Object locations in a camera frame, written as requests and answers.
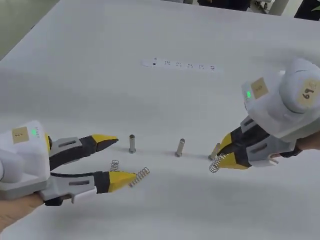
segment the metal spring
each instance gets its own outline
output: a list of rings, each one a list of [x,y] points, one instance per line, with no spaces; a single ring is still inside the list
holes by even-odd
[[[143,168],[140,172],[136,174],[135,180],[129,183],[130,188],[132,188],[134,185],[139,183],[149,173],[150,173],[150,170],[147,167]]]
[[[212,173],[216,173],[218,172],[218,170],[220,169],[220,162],[226,158],[226,154],[221,154],[221,155],[217,155],[214,157],[214,159],[212,160],[211,165],[209,166],[209,170]]]
[[[112,160],[110,172],[118,172],[119,170],[119,161],[118,160]]]

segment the gray gripper part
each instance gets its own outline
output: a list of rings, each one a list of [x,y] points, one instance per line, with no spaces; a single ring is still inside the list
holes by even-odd
[[[52,142],[52,147],[49,153],[49,157],[58,154],[59,152],[66,151],[68,149],[72,149],[75,147],[82,146],[81,141],[77,137],[67,137],[67,138],[60,138],[56,141]],[[79,161],[80,159],[76,159],[73,161],[69,161],[65,163],[64,165],[74,163],[76,161]]]
[[[266,139],[255,145],[246,148],[249,163],[254,166],[263,166],[263,161],[269,161],[268,157],[272,154],[293,151],[296,141],[285,142],[275,136],[270,135]]]
[[[241,123],[240,123],[240,127],[241,127],[241,131],[243,133],[245,133],[246,131],[248,131],[249,129],[251,129],[252,127],[254,127],[255,125],[257,125],[257,123],[255,121],[253,121],[251,119],[251,117],[247,116]]]
[[[26,195],[33,194],[34,192],[38,192],[41,189],[45,189],[48,185],[47,181],[37,182],[34,184],[20,186],[20,187],[13,187],[13,188],[4,188],[0,189],[0,201],[3,200],[13,200],[22,198]]]
[[[70,196],[72,203],[75,197],[86,192],[96,191],[93,176],[59,177],[50,176],[46,189],[40,191],[44,201],[62,196]]]

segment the human hand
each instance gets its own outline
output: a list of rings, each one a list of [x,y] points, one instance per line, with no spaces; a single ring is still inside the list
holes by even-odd
[[[296,141],[296,146],[304,151],[304,150],[320,150],[320,131],[317,131],[314,134],[311,134],[310,136],[300,138]],[[279,153],[273,154],[272,158],[280,157],[281,155]]]
[[[43,203],[42,198],[36,193],[15,200],[0,201],[0,233]]]

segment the label sticker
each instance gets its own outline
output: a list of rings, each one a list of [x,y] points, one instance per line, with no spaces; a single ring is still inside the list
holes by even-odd
[[[29,141],[28,128],[26,126],[12,129],[13,144]]]
[[[180,69],[180,70],[194,70],[201,72],[217,72],[217,67],[210,64],[181,62],[179,60],[165,60],[160,58],[154,58],[150,60],[143,60],[141,62],[144,67],[152,68],[166,68],[166,69]]]
[[[313,78],[308,78],[304,81],[302,88],[299,91],[298,103],[303,107],[311,108],[319,94],[320,82]]]
[[[269,92],[263,77],[251,83],[251,88],[255,99],[261,98]]]

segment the metal cylinder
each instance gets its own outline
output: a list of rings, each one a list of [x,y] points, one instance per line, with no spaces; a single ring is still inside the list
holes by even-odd
[[[185,145],[185,140],[183,138],[180,139],[180,142],[179,142],[179,145],[178,145],[178,148],[175,152],[175,156],[180,158],[182,156],[182,150],[184,149],[184,145]]]
[[[130,144],[129,153],[134,154],[136,152],[136,137],[135,137],[135,135],[131,134],[129,136],[129,144]]]
[[[215,145],[213,151],[211,152],[211,154],[208,156],[208,159],[213,160],[215,158],[215,156],[217,155],[219,149],[220,149],[220,143],[217,143]]]

